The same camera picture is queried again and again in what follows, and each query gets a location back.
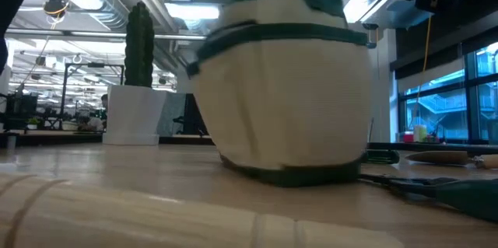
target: table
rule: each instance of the table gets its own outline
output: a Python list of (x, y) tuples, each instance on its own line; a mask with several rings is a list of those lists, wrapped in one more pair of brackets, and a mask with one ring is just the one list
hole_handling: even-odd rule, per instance
[[(214, 146), (21, 147), (15, 155), (2, 158), (7, 162), (3, 171), (385, 231), (406, 247), (498, 247), (498, 225), (450, 208), (412, 204), (364, 183), (272, 187), (223, 168)], [(403, 159), (396, 166), (364, 165), (362, 171), (404, 177), (498, 178), (498, 170), (410, 164)]]

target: cactus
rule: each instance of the cactus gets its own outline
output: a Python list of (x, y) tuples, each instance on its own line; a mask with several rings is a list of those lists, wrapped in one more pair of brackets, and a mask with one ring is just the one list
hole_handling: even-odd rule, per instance
[(151, 87), (153, 83), (154, 29), (143, 2), (133, 7), (126, 26), (125, 85)]

